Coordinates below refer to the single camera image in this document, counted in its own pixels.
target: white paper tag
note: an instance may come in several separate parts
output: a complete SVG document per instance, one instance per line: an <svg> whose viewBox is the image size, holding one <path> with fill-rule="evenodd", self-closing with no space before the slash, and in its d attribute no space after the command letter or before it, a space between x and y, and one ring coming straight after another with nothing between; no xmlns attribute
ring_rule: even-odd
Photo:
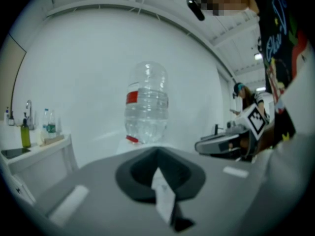
<svg viewBox="0 0 315 236"><path fill-rule="evenodd" d="M157 168L153 176L151 188L156 191L156 208L158 213L167 224L170 224L175 205L175 193L168 185L159 168Z"/></svg>

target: small bottle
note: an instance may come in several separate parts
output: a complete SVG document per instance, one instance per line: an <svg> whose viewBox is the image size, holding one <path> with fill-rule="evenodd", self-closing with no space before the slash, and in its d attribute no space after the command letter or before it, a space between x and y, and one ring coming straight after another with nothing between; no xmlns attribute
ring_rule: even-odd
<svg viewBox="0 0 315 236"><path fill-rule="evenodd" d="M42 131L42 135L43 138L46 139L48 138L48 132L47 132L47 126L48 126L48 122L49 122L49 112L48 112L48 108L45 108L45 112L44 112L44 117L43 117L43 131Z"/></svg>
<svg viewBox="0 0 315 236"><path fill-rule="evenodd" d="M47 125L48 138L56 137L56 120L55 120L55 111L52 110L49 116L49 122Z"/></svg>
<svg viewBox="0 0 315 236"><path fill-rule="evenodd" d="M9 118L10 118L9 107L6 107L3 118L5 125L9 125Z"/></svg>
<svg viewBox="0 0 315 236"><path fill-rule="evenodd" d="M30 142L30 129L27 125L27 119L26 119L26 113L24 112L24 119L23 119L23 125L21 126L21 139L22 139L22 146L24 148L31 147Z"/></svg>
<svg viewBox="0 0 315 236"><path fill-rule="evenodd" d="M13 111L11 111L11 115L8 121L10 126L14 126L14 117L13 117Z"/></svg>

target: black t-shirt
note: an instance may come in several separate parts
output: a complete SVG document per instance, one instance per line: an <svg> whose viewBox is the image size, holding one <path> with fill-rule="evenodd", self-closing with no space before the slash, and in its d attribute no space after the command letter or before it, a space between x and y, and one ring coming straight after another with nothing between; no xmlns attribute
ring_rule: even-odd
<svg viewBox="0 0 315 236"><path fill-rule="evenodd" d="M292 0L255 0L259 8L260 51L266 70L266 91L275 103L275 142L295 133L281 100L311 52L311 44L292 10Z"/></svg>

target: ceiling light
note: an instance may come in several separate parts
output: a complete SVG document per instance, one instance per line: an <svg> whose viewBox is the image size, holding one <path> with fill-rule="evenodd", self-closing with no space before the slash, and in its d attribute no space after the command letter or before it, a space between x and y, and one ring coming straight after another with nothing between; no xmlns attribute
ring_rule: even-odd
<svg viewBox="0 0 315 236"><path fill-rule="evenodd" d="M254 58L255 58L255 60L262 59L262 55L261 55L260 53L256 53L256 54L254 55Z"/></svg>
<svg viewBox="0 0 315 236"><path fill-rule="evenodd" d="M256 89L257 92L265 91L265 90L266 90L266 87L262 87L262 88L257 88L257 89Z"/></svg>

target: white shelf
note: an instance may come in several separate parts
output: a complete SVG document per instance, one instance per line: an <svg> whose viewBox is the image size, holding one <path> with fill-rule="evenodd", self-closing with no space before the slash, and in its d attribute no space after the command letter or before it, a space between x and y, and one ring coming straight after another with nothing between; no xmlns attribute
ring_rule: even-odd
<svg viewBox="0 0 315 236"><path fill-rule="evenodd" d="M70 144L71 144L70 135L64 135L64 139L58 142L43 147L40 146L31 147L29 148L30 152L19 155L12 159L7 159L2 154L1 157L4 164L8 166L11 174L14 175Z"/></svg>

